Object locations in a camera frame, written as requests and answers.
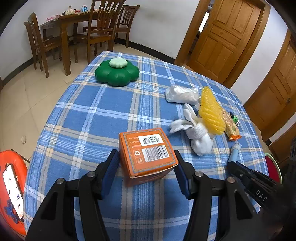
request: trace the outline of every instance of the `tiled floor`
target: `tiled floor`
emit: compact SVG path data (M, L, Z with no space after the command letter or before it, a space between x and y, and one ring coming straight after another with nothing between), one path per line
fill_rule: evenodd
M98 54L106 49L106 44L103 44L102 48L98 48ZM114 51L154 58L120 44L114 45ZM40 72L38 64L36 70L31 65L4 86L0 93L0 151L14 149L25 158L31 158L37 139L58 99L87 65L85 45L78 47L77 64L74 63L72 48L70 55L72 74L69 76L64 74L63 64L56 54L56 60L47 57L49 78L45 77L44 71ZM22 136L27 138L25 144L21 142ZM260 141L264 152L270 152L266 144Z

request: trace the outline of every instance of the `snack package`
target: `snack package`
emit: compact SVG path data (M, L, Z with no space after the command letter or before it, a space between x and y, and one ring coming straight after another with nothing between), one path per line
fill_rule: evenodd
M161 179L178 165L161 128L119 133L119 154L127 187Z
M241 138L242 136L239 134L239 129L234 123L231 116L223 108L221 108L221 113L226 125L225 133L228 136L229 140L235 141Z

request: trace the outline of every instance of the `orange packaging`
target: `orange packaging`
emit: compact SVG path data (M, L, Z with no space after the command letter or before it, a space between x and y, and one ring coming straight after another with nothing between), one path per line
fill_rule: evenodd
M178 165L161 128L119 133L119 153L128 187L161 179Z

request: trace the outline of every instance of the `wooden door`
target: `wooden door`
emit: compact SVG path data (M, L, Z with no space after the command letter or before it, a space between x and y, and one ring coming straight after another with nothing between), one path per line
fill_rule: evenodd
M294 123L283 135L268 146L279 163L289 158L291 142L295 137L296 123Z
M272 68L244 104L253 123L266 141L296 111L296 47L288 30L281 51Z
M215 0L187 65L223 84L244 51L260 11L246 0Z

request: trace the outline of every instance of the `small bottle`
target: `small bottle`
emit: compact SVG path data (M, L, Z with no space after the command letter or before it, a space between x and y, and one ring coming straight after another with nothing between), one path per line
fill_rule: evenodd
M69 8L66 10L65 15L74 14L74 13L75 13L75 11L72 8L72 6L70 5Z

